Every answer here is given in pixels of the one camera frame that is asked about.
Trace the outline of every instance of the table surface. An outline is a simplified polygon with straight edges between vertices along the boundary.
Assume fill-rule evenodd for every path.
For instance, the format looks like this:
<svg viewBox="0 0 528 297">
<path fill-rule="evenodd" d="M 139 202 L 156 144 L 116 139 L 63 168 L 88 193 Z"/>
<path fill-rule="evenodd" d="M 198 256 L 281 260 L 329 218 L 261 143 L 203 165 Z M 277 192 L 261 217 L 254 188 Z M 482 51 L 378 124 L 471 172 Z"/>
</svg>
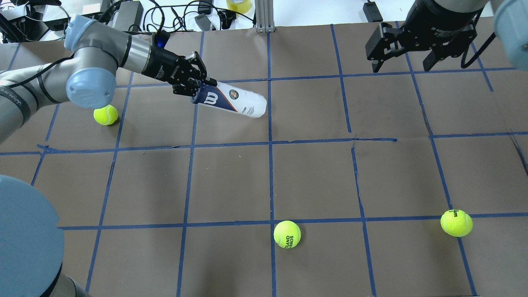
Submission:
<svg viewBox="0 0 528 297">
<path fill-rule="evenodd" d="M 43 107 L 0 145 L 65 233 L 64 272 L 93 296 L 525 296 L 528 75 L 495 41 L 472 67 L 425 53 L 371 73 L 375 24 L 174 34 L 211 77 L 263 94 L 251 119 L 119 70 L 119 122 Z M 492 20 L 479 22 L 479 47 Z M 1 45 L 0 69 L 60 41 Z M 473 217 L 464 238 L 440 216 Z M 290 250 L 272 238 L 300 225 Z"/>
</svg>

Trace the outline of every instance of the tennis ball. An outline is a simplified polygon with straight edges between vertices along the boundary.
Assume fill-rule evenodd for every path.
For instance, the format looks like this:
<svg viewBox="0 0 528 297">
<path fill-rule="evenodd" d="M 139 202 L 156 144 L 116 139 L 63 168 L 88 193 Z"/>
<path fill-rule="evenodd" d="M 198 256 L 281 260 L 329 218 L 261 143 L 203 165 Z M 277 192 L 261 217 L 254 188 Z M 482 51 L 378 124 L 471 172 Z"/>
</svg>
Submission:
<svg viewBox="0 0 528 297">
<path fill-rule="evenodd" d="M 293 248 L 300 241 L 300 229 L 292 221 L 282 221 L 273 231 L 275 242 L 282 248 Z"/>
<path fill-rule="evenodd" d="M 93 118 L 97 123 L 108 126 L 117 121 L 117 109 L 112 105 L 93 110 Z"/>
<path fill-rule="evenodd" d="M 449 235 L 463 237 L 473 229 L 473 220 L 460 209 L 452 209 L 444 212 L 440 219 L 442 229 Z"/>
</svg>

